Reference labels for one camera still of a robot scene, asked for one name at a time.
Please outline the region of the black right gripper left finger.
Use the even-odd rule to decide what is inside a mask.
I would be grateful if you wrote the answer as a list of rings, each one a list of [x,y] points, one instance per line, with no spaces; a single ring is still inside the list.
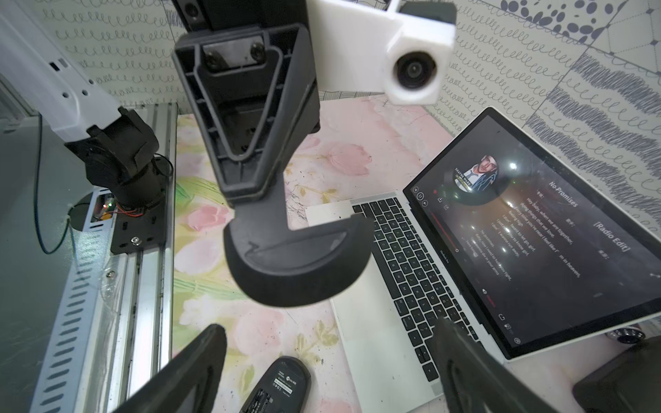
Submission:
[[[118,412],[210,412],[227,354],[227,334],[209,325]]]

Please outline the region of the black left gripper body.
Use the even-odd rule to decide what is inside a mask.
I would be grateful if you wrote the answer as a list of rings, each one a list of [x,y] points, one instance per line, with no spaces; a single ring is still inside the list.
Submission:
[[[309,28],[306,0],[174,0],[173,4],[188,32],[295,23]]]

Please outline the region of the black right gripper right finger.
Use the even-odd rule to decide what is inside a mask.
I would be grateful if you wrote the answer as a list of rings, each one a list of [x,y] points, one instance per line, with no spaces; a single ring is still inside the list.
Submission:
[[[553,412],[457,325],[439,318],[430,354],[451,412]]]

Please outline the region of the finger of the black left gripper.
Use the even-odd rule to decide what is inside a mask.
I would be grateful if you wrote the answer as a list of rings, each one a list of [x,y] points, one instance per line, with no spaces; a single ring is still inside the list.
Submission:
[[[320,129],[307,27],[195,31],[177,41],[173,60],[225,200],[234,207],[262,199]]]

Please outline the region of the black wireless mouse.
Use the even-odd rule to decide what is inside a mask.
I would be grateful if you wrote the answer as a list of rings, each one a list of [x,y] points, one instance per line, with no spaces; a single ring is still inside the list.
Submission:
[[[312,383],[311,373],[297,358],[276,359],[244,402],[241,413],[301,413]]]

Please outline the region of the black mouse battery cover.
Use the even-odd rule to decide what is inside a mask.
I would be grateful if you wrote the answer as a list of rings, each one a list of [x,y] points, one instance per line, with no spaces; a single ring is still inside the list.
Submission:
[[[234,217],[223,232],[225,259],[239,288],[262,305],[287,308],[330,299],[368,265],[371,220],[347,212],[340,220],[292,230],[282,177],[262,199],[232,207]]]

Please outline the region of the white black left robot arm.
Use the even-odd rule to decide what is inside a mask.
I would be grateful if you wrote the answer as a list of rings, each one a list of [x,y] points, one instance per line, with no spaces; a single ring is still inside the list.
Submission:
[[[220,190],[232,204],[268,201],[295,150],[320,129],[306,4],[178,1],[175,8],[186,34],[173,61]],[[153,129],[69,60],[20,1],[1,4],[1,73],[122,208],[140,212],[164,200]]]

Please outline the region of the silver laptop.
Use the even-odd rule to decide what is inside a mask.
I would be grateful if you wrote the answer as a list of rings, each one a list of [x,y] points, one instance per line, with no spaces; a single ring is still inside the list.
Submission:
[[[365,412],[442,395],[437,320],[507,362],[660,313],[659,239],[495,108],[404,189],[306,216],[374,228],[332,300]]]

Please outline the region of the black plastic tool case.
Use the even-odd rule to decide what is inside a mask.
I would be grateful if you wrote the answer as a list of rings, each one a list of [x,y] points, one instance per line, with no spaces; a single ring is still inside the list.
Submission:
[[[573,387],[586,412],[660,413],[660,338],[640,342]]]

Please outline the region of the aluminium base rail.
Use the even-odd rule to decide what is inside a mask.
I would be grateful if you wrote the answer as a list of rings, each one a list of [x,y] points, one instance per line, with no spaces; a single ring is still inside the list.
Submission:
[[[156,165],[165,184],[163,212],[141,221],[159,234],[144,234],[124,215],[106,224],[86,216],[63,299],[78,321],[62,325],[77,335],[66,354],[70,412],[114,411],[172,358],[178,108],[159,104],[138,113],[158,139]]]

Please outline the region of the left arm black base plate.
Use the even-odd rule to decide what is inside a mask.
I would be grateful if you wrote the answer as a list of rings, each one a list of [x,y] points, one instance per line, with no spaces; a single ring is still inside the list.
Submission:
[[[110,250],[114,255],[132,254],[165,244],[167,177],[148,174],[119,189],[115,230]]]

